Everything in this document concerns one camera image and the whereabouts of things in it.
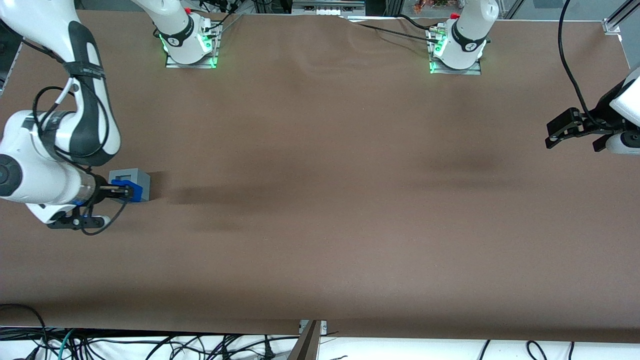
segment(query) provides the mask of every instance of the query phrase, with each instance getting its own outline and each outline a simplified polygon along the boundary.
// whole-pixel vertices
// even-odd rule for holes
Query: metal frame
[[[524,4],[525,0],[516,0],[513,3],[513,6],[509,9],[509,11],[502,17],[503,19],[511,20],[516,15],[516,13],[520,10],[522,4]]]
[[[322,331],[322,321],[312,320],[307,323],[287,360],[316,360]]]
[[[387,0],[387,7],[382,16],[391,16],[397,14],[402,10],[404,6],[404,0]]]
[[[607,35],[620,33],[620,24],[629,18],[640,7],[640,0],[626,0],[614,13],[602,21],[602,28]]]

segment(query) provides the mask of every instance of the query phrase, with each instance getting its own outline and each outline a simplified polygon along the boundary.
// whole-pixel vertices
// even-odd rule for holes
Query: metal bracket
[[[438,31],[431,31],[431,30],[425,30],[424,33],[426,34],[427,38],[434,38],[436,40],[439,40],[440,42],[442,41],[446,41],[446,37]],[[439,59],[438,57],[434,56],[434,52],[437,50],[440,50],[438,48],[438,46],[440,46],[440,43],[434,44],[432,42],[428,42],[427,43],[427,52],[429,53],[429,72],[432,74],[454,74],[454,75],[480,75],[482,74],[481,68],[480,68],[480,60],[476,60],[476,62],[471,65],[471,67],[467,68],[467,69],[452,69],[448,66],[446,66],[444,64],[444,62],[442,62],[441,59]]]
[[[611,16],[602,21],[604,33],[607,35],[620,34],[620,24],[638,8],[640,8],[640,0],[626,0]]]
[[[291,350],[287,360],[316,360],[322,331],[322,321],[311,320],[308,322],[304,327],[302,335],[300,335],[295,346],[293,346],[293,350]]]
[[[609,19],[604,19],[602,22],[602,29],[604,30],[605,35],[618,35],[620,34],[620,27],[615,26],[611,28],[611,23]]]
[[[100,229],[106,224],[105,217],[95,217],[89,214],[87,217],[80,214],[78,207],[74,208],[71,215],[62,215],[51,224],[47,224],[49,229]]]
[[[194,62],[192,64],[181,64],[176,62],[174,59],[166,55],[166,63],[165,66],[170,69],[215,69],[218,67],[218,55],[220,55],[220,39],[222,37],[222,24],[216,26],[215,29],[211,30],[210,33],[206,36],[211,37],[208,41],[203,41],[203,46],[211,46],[211,52],[207,53],[203,56],[200,61]]]

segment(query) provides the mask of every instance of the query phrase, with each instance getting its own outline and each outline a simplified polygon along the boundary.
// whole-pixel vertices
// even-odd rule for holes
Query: brown table surface
[[[139,167],[155,199],[93,238],[0,202],[2,302],[66,327],[640,341],[638,159],[546,150],[579,104],[556,23],[496,23],[474,77],[338,17],[243,17],[215,70],[164,68],[144,13],[80,17],[122,133],[99,172]],[[597,22],[565,39],[594,106],[627,75],[620,42]],[[64,82],[23,49],[0,119]]]

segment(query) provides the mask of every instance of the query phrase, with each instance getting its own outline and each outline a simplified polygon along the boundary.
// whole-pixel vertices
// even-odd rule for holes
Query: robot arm
[[[120,148],[100,54],[72,1],[0,1],[0,18],[14,31],[50,49],[63,63],[76,111],[22,110],[13,114],[0,142],[0,197],[22,202],[50,224],[96,201],[106,182],[80,165],[101,166]]]
[[[212,51],[211,19],[185,11],[178,0],[131,1],[151,17],[164,50],[177,63],[195,63]]]
[[[467,1],[458,19],[444,22],[442,45],[433,55],[452,69],[468,69],[482,56],[486,36],[499,13],[495,0]]]
[[[617,84],[587,114],[569,108],[547,124],[547,148],[569,138],[602,135],[593,149],[615,154],[640,155],[640,67]]]
[[[151,16],[176,62],[194,63],[211,52],[209,19],[188,14],[178,0],[133,1]],[[120,148],[93,35],[80,23],[72,0],[0,0],[0,19],[51,51],[69,74],[48,111],[22,110],[8,119],[0,142],[0,198],[25,203],[50,227],[67,219],[73,225],[83,221],[80,228],[103,227],[102,217],[91,215],[92,206],[105,197],[133,194],[126,186],[108,185],[82,169],[105,164]],[[76,111],[55,111],[69,91]],[[81,206],[89,209],[88,216],[79,213]]]

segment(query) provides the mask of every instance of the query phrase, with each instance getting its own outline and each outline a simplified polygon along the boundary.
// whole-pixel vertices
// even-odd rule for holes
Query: power cord
[[[478,357],[478,360],[484,359],[484,353],[486,352],[486,348],[489,346],[490,342],[491,342],[491,339],[485,341],[484,346],[482,346],[482,351],[480,351],[480,357]]]
[[[540,346],[540,344],[533,340],[529,340],[527,341],[527,354],[532,360],[540,360],[540,359],[533,356],[533,353],[531,352],[531,345],[535,345],[538,348],[538,351],[540,351],[540,354],[542,355],[542,359],[547,360],[547,355],[545,354],[544,350],[542,350],[542,347]],[[572,341],[569,346],[569,356],[567,357],[567,360],[572,360],[574,347],[575,347],[575,342]]]
[[[218,26],[222,25],[222,23],[227,20],[234,12],[228,12],[226,14],[226,16],[224,18],[222,18],[222,20],[218,21],[217,24],[215,24],[214,26],[211,26],[210,28],[204,28],[204,31],[209,31],[209,30],[213,30],[215,28],[217,28]]]
[[[273,360],[276,357],[276,354],[273,353],[271,349],[271,342],[269,341],[269,336],[264,336],[264,356],[262,356],[262,360]]]
[[[564,57],[562,31],[563,31],[563,26],[564,26],[564,16],[566,15],[566,11],[569,8],[569,4],[570,3],[571,3],[571,0],[566,0],[566,2],[564,3],[564,6],[562,8],[562,12],[560,13],[560,19],[559,19],[559,22],[558,22],[558,52],[560,53],[560,60],[562,61],[562,66],[564,67],[564,71],[566,72],[567,76],[569,77],[569,80],[571,81],[571,84],[573,85],[573,89],[575,89],[575,93],[578,96],[578,100],[580,101],[580,105],[582,106],[582,110],[583,110],[584,114],[587,115],[587,118],[589,120],[591,120],[594,124],[598,124],[598,125],[604,126],[604,124],[596,122],[596,120],[591,115],[591,112],[589,112],[589,108],[587,107],[587,103],[584,100],[584,97],[582,96],[582,92],[580,91],[580,86],[578,86],[578,82],[576,81],[575,77],[573,76],[573,73],[571,72],[571,69],[569,69],[569,64],[567,64],[566,58]]]
[[[395,35],[400,35],[400,36],[408,37],[408,38],[414,38],[414,39],[422,40],[422,41],[426,41],[426,42],[438,42],[436,39],[430,39],[430,38],[425,38],[425,37],[417,37],[417,36],[415,36],[415,35],[410,35],[410,34],[405,34],[405,33],[399,33],[398,31],[393,31],[393,30],[389,30],[389,29],[383,29],[383,28],[379,28],[379,27],[377,27],[377,26],[371,26],[371,25],[361,24],[361,23],[358,23],[358,25],[360,25],[360,26],[364,26],[365,28],[375,29],[375,30],[380,30],[380,31],[384,31],[384,32],[386,32],[386,33],[395,34]]]
[[[409,23],[411,23],[411,25],[415,26],[416,28],[422,29],[422,30],[428,30],[429,28],[431,28],[431,26],[436,26],[438,25],[438,23],[436,22],[433,25],[429,25],[429,26],[424,26],[424,25],[420,25],[417,22],[415,22],[412,18],[410,18],[409,16],[403,14],[403,13],[399,13],[397,14],[395,17],[400,17],[402,19],[407,20]]]

